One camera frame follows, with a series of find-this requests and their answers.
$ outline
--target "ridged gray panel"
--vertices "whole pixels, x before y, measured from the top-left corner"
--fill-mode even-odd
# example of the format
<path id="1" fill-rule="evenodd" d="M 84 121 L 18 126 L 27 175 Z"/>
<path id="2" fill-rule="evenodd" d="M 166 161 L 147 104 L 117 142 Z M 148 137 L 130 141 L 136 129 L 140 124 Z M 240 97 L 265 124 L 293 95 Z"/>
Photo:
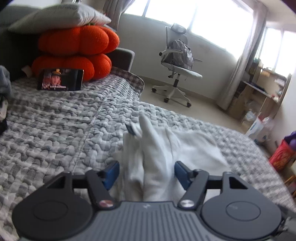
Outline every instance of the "ridged gray panel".
<path id="1" fill-rule="evenodd" d="M 98 212 L 86 230 L 66 240 L 224 241 L 206 230 L 194 212 L 181 211 L 172 202 L 122 202 L 117 209 Z"/>

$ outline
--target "round black pad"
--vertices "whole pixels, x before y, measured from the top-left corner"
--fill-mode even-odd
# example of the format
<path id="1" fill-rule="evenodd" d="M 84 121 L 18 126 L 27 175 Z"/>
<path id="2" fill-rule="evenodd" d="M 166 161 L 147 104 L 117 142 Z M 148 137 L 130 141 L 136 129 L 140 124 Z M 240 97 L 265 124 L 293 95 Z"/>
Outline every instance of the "round black pad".
<path id="1" fill-rule="evenodd" d="M 64 189 L 42 188 L 13 210 L 12 221 L 20 236 L 31 240 L 62 240 L 87 227 L 91 205 Z"/>
<path id="2" fill-rule="evenodd" d="M 261 210 L 251 202 L 232 202 L 226 207 L 226 213 L 238 221 L 252 221 L 259 217 Z"/>
<path id="3" fill-rule="evenodd" d="M 255 240 L 269 236 L 281 222 L 279 208 L 255 190 L 222 193 L 204 203 L 201 217 L 227 238 Z"/>

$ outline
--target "bed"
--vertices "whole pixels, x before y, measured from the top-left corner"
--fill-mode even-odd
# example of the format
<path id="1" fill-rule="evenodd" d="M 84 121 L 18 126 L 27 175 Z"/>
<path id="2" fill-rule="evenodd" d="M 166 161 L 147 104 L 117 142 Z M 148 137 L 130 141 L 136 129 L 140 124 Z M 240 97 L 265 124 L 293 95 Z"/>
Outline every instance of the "bed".
<path id="1" fill-rule="evenodd" d="M 17 240 L 17 203 L 60 172 L 103 169 L 122 148 L 125 123 L 144 112 L 153 125 L 201 130 L 217 142 L 232 171 L 275 203 L 296 210 L 281 178 L 241 133 L 139 101 L 144 82 L 114 67 L 80 91 L 36 90 L 35 79 L 12 83 L 8 130 L 0 136 L 0 235 Z"/>

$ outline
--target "chair armrest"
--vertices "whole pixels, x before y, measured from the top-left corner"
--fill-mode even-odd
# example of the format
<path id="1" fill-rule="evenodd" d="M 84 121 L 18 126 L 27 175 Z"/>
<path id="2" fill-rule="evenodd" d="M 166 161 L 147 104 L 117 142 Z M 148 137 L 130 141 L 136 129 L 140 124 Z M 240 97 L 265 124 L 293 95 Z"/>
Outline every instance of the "chair armrest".
<path id="1" fill-rule="evenodd" d="M 116 48 L 111 53 L 106 54 L 112 62 L 112 66 L 131 71 L 131 66 L 135 58 L 135 52 L 129 49 Z"/>
<path id="2" fill-rule="evenodd" d="M 199 60 L 199 59 L 196 59 L 196 58 L 193 58 L 193 61 L 202 62 L 202 60 Z"/>
<path id="3" fill-rule="evenodd" d="M 159 56 L 162 56 L 167 53 L 183 53 L 183 52 L 177 49 L 166 49 L 165 51 L 159 52 Z"/>

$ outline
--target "chair seat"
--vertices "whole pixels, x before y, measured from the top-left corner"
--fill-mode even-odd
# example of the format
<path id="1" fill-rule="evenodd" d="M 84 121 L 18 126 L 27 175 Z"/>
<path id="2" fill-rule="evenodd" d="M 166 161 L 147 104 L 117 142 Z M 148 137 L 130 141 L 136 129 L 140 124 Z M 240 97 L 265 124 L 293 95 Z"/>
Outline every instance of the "chair seat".
<path id="1" fill-rule="evenodd" d="M 194 71 L 191 71 L 191 70 L 188 70 L 188 69 L 184 69 L 184 68 L 178 67 L 176 65 L 172 65 L 172 64 L 169 64 L 169 63 L 165 63 L 165 62 L 162 62 L 161 64 L 163 66 L 167 67 L 171 71 L 173 70 L 172 66 L 174 66 L 174 72 L 176 72 L 178 74 L 181 74 L 181 75 L 184 75 L 186 77 L 196 79 L 196 80 L 202 79 L 202 75 L 198 74 L 197 72 L 194 72 Z"/>

